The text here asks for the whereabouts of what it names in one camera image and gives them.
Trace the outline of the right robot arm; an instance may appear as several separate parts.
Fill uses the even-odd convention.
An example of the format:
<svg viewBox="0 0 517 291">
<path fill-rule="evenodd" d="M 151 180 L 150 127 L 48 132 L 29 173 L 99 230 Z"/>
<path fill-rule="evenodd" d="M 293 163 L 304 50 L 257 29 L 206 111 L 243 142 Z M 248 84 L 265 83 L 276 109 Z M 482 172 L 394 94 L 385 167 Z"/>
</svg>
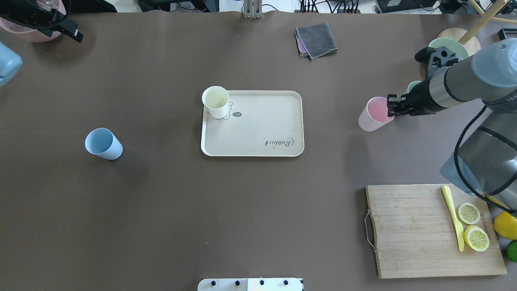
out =
<svg viewBox="0 0 517 291">
<path fill-rule="evenodd" d="M 426 47 L 415 60 L 427 78 L 387 96 L 388 116 L 423 116 L 480 99 L 441 173 L 465 193 L 516 216 L 517 41 L 508 38 L 462 57 L 447 46 Z"/>
</svg>

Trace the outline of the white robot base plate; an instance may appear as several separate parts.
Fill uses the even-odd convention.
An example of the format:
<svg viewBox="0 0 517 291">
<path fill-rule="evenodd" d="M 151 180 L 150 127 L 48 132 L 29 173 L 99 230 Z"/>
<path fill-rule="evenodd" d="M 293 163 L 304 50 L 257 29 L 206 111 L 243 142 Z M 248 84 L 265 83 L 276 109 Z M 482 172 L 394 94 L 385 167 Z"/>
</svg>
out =
<svg viewBox="0 0 517 291">
<path fill-rule="evenodd" d="M 198 291 L 303 291 L 302 278 L 206 278 Z"/>
</svg>

